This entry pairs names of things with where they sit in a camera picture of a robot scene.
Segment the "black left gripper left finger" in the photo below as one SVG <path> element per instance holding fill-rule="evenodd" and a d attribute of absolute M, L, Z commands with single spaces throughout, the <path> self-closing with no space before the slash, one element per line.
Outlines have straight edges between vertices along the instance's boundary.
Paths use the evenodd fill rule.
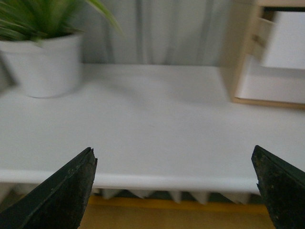
<path fill-rule="evenodd" d="M 1 212 L 2 229 L 77 229 L 97 167 L 88 147 L 29 194 Z"/>

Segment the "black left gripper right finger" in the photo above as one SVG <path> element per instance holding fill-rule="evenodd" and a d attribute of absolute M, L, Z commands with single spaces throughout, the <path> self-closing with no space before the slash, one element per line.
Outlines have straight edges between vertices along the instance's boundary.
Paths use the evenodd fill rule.
<path fill-rule="evenodd" d="M 256 145 L 251 157 L 261 198 L 277 229 L 305 227 L 305 173 Z"/>

